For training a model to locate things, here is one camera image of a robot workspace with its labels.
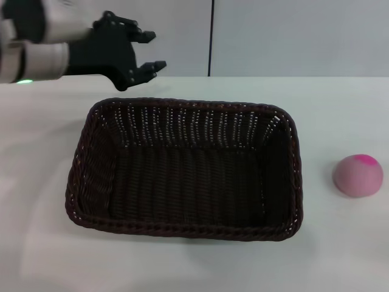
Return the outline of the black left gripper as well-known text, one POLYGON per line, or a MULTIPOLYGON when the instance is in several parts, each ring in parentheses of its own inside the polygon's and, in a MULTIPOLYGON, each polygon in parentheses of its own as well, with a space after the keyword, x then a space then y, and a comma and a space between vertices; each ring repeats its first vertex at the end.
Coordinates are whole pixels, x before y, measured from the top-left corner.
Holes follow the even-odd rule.
POLYGON ((166 61, 136 66, 131 42, 149 43, 156 37, 155 32, 142 30, 137 21, 106 10, 92 27, 84 39, 69 43, 66 75, 104 75, 118 91, 126 91, 148 83, 167 66, 166 61))

